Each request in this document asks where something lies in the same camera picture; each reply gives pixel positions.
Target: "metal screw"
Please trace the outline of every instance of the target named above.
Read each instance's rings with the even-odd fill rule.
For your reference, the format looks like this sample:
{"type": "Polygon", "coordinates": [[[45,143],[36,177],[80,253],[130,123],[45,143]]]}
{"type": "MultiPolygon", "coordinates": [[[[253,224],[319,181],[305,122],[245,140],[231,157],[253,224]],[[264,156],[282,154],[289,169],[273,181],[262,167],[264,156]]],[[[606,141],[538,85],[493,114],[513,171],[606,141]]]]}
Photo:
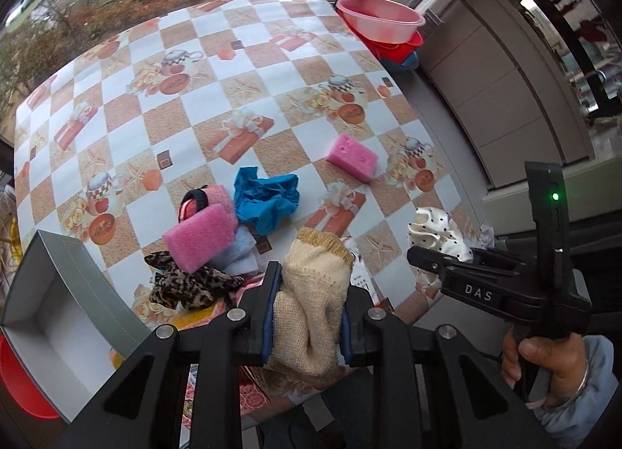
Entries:
{"type": "Polygon", "coordinates": [[[241,321],[242,319],[244,319],[245,316],[246,312],[244,312],[244,310],[240,308],[232,308],[230,311],[227,312],[227,317],[231,321],[241,321]]]}
{"type": "Polygon", "coordinates": [[[454,338],[457,334],[458,331],[452,325],[443,325],[439,328],[439,335],[447,340],[454,338]]]}
{"type": "Polygon", "coordinates": [[[173,328],[171,325],[162,325],[157,327],[157,329],[155,330],[155,336],[162,339],[168,338],[173,334],[174,331],[175,328],[173,328]]]}
{"type": "Polygon", "coordinates": [[[369,316],[369,319],[373,319],[374,321],[380,321],[381,319],[385,318],[387,312],[385,312],[381,308],[372,307],[367,311],[367,315],[369,316]]]}

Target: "checkered tablecloth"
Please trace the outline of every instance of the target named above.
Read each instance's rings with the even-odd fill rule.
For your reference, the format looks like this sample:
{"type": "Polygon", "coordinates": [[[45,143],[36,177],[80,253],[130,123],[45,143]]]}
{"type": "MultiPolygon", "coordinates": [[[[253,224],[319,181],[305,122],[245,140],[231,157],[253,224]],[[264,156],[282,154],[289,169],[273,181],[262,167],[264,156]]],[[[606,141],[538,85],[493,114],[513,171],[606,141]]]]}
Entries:
{"type": "Polygon", "coordinates": [[[266,259],[281,260],[305,223],[349,234],[406,319],[418,310],[404,256],[415,206],[470,226],[418,113],[325,0],[219,0],[101,43],[19,106],[15,164],[24,248],[36,229],[81,238],[149,324],[166,316],[137,304],[152,278],[143,257],[166,248],[186,191],[233,195],[241,166],[299,176],[300,205],[266,259]],[[371,184],[324,160],[342,131],[379,155],[371,184]]]}

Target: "red stool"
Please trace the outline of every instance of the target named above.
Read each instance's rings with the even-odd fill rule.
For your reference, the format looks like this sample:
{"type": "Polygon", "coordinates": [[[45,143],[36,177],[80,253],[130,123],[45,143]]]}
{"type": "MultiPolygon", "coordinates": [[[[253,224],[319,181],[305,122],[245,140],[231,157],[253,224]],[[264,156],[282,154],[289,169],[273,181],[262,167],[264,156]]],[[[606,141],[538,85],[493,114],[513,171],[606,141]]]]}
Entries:
{"type": "Polygon", "coordinates": [[[32,382],[1,333],[0,379],[15,403],[32,417],[41,420],[60,419],[58,413],[32,382]]]}

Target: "knitted sock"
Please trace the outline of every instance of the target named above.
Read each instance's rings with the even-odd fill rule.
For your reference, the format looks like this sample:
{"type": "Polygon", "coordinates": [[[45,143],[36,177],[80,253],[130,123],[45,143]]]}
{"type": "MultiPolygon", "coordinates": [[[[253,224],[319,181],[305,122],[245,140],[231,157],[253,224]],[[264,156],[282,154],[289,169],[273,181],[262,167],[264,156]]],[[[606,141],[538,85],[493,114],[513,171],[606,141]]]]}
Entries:
{"type": "Polygon", "coordinates": [[[303,228],[282,263],[281,291],[274,301],[273,353],[268,366],[310,384],[338,374],[341,310],[353,258],[330,233],[303,228]]]}

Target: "leopard print fabric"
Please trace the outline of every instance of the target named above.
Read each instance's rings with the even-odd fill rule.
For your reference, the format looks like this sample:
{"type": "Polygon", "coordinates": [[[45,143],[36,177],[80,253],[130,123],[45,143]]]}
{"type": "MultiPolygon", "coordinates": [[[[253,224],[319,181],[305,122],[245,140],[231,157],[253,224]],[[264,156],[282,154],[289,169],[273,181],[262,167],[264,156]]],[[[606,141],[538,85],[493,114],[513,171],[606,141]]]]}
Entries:
{"type": "Polygon", "coordinates": [[[181,302],[184,308],[205,308],[221,297],[230,306],[229,292],[238,289],[245,281],[241,275],[223,274],[207,265],[189,274],[177,266],[167,250],[148,254],[145,263],[163,272],[155,273],[155,285],[149,300],[172,309],[177,302],[181,302]]]}

